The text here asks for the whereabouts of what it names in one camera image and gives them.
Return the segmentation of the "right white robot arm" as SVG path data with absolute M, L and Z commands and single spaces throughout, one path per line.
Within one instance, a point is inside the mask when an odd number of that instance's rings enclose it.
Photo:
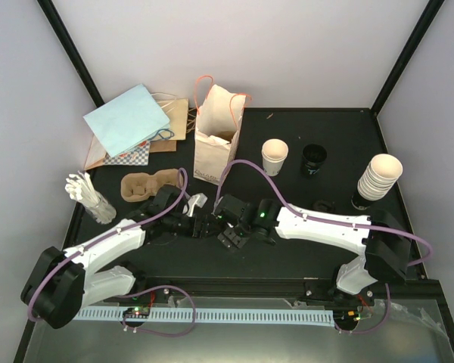
M 339 216 L 314 212 L 277 200 L 258 206 L 227 194 L 216 202 L 213 214 L 224 223 L 224 235 L 234 240 L 309 240 L 349 251 L 356 257 L 343 264 L 328 287 L 331 300 L 345 305 L 364 288 L 376 283 L 406 281 L 410 242 L 407 237 L 381 230 L 370 216 Z

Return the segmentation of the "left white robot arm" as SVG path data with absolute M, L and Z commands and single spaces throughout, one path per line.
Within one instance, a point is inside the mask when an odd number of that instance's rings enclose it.
M 131 302 L 142 300 L 148 285 L 138 272 L 128 265 L 107 265 L 166 232 L 200 237 L 204 220 L 194 210 L 206 202 L 205 194 L 188 197 L 180 188 L 163 186 L 97 237 L 65 250 L 44 250 L 20 295 L 29 319 L 43 320 L 58 329 L 80 309 L 102 300 L 116 296 Z

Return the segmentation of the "black paper coffee cup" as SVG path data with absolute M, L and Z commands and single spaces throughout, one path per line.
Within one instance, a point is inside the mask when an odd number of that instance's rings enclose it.
M 247 238 L 241 237 L 235 233 L 231 228 L 227 228 L 221 232 L 217 239 L 227 248 L 228 251 L 233 252 L 241 249 L 246 243 Z

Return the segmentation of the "cream bear paper bag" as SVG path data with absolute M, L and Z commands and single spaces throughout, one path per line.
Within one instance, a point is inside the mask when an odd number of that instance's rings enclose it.
M 199 85 L 203 79 L 209 79 L 210 86 L 202 103 L 198 102 L 197 89 L 194 89 L 193 176 L 218 185 L 225 167 L 235 158 L 244 110 L 252 97 L 227 91 L 215 84 L 210 75 L 197 78 L 195 85 Z

